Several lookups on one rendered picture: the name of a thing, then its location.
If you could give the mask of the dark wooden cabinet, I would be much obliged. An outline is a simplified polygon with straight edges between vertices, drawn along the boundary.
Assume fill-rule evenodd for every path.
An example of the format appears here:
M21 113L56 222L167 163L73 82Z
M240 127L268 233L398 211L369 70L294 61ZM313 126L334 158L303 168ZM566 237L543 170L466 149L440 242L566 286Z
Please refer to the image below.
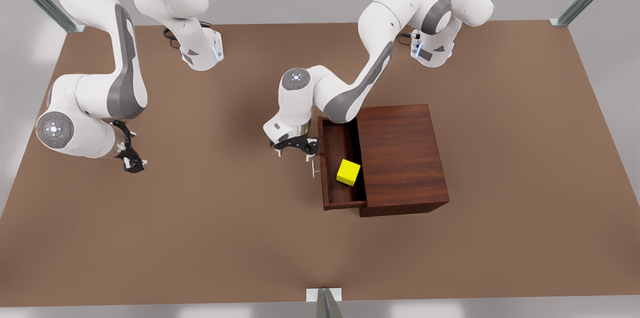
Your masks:
M427 213L450 200L427 104L356 116L366 204L361 217Z

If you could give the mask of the yellow cube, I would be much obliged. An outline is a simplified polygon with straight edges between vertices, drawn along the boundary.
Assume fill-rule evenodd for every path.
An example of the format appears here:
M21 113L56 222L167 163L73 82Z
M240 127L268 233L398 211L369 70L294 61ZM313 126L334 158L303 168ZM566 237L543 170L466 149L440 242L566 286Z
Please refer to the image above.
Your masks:
M361 171L360 168L359 164L343 159L336 174L336 181L348 186L354 186L358 173Z

